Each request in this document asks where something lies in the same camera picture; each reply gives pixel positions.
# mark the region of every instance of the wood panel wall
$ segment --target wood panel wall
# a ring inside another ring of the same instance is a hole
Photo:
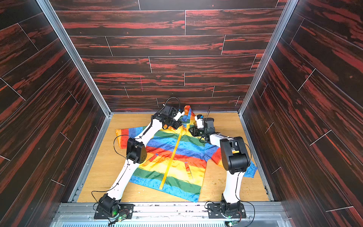
[[[284,0],[51,0],[113,112],[238,110]]]
[[[243,113],[296,227],[363,226],[362,7],[300,0]]]
[[[36,1],[0,9],[0,226],[48,226],[105,116]]]

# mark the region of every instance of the metal vent grille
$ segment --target metal vent grille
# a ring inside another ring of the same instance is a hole
[[[62,227],[107,227],[107,223],[89,223],[89,222],[73,222],[63,224]],[[116,223],[112,227],[224,227],[223,222],[208,222],[208,223]]]

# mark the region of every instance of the blue stripe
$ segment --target blue stripe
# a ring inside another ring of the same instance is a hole
[[[178,187],[173,187],[173,186],[170,186],[167,184],[164,184],[163,189],[160,190],[159,187],[161,185],[161,181],[159,181],[157,179],[147,179],[147,178],[140,178],[137,176],[132,176],[130,179],[130,182],[138,184],[138,185],[150,187],[152,189],[156,189],[158,191],[162,191],[162,192],[168,193],[170,195],[174,195],[174,196],[180,197],[182,199],[186,199],[191,202],[198,202],[198,199],[199,199],[199,195],[185,192]]]
[[[192,115],[192,109],[190,108],[189,109],[189,112],[188,112],[188,120],[190,120],[190,116]]]
[[[136,128],[129,128],[129,136],[132,138],[135,138],[137,135],[139,135],[144,127],[136,127]]]
[[[177,140],[173,138],[153,138],[151,139],[147,146],[157,147],[168,151],[174,151]],[[176,154],[185,155],[188,157],[199,158],[204,160],[204,147],[197,146],[191,142],[180,141],[179,146],[176,150]]]

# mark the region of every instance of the rainbow striped jacket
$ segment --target rainbow striped jacket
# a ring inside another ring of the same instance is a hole
[[[147,158],[130,182],[150,187],[165,193],[197,202],[203,183],[207,161],[212,159],[222,166],[219,147],[199,141],[188,131],[195,123],[195,114],[190,106],[184,107],[184,116],[179,119],[183,126],[159,130],[146,146]],[[117,129],[116,135],[121,149],[126,149],[129,135],[135,137],[145,127]]]

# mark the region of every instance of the jacket sleeve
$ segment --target jacket sleeve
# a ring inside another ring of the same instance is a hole
[[[204,160],[207,162],[209,159],[212,159],[218,166],[223,168],[221,148],[206,143],[204,147]]]
[[[129,139],[129,137],[135,138],[145,128],[146,128],[146,126],[136,127],[136,128],[129,128],[129,129],[116,129],[116,136],[121,135],[120,137],[117,137],[117,141],[118,141],[118,144],[119,144],[120,148],[121,149],[126,149],[127,148],[127,140]]]

